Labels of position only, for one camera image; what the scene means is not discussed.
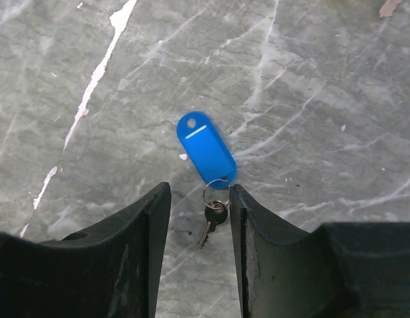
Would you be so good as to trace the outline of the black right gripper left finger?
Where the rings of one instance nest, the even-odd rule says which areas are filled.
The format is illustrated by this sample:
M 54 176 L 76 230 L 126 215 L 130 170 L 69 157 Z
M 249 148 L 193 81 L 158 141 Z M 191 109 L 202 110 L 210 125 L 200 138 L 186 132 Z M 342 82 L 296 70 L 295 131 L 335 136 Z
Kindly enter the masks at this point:
M 0 317 L 153 317 L 172 195 L 162 182 L 62 240 L 0 232 Z

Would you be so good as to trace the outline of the blue key tag with key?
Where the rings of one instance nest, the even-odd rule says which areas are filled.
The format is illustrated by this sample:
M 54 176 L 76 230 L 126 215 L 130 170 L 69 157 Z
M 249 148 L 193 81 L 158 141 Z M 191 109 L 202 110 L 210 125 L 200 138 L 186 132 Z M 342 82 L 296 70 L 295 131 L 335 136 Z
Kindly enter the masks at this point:
M 211 199 L 207 190 L 228 191 L 237 175 L 237 165 L 229 148 L 213 124 L 203 112 L 192 111 L 178 122 L 177 136 L 187 157 L 205 182 L 202 198 L 205 203 L 206 225 L 199 241 L 203 248 L 209 233 L 228 218 L 230 200 Z

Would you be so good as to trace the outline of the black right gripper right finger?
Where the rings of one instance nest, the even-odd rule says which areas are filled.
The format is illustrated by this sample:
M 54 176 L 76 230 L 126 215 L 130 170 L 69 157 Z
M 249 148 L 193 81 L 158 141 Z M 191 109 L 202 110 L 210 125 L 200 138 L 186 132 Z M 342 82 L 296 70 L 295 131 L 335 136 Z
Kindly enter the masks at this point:
M 230 214 L 243 317 L 410 317 L 410 223 L 324 223 L 308 233 L 240 185 Z

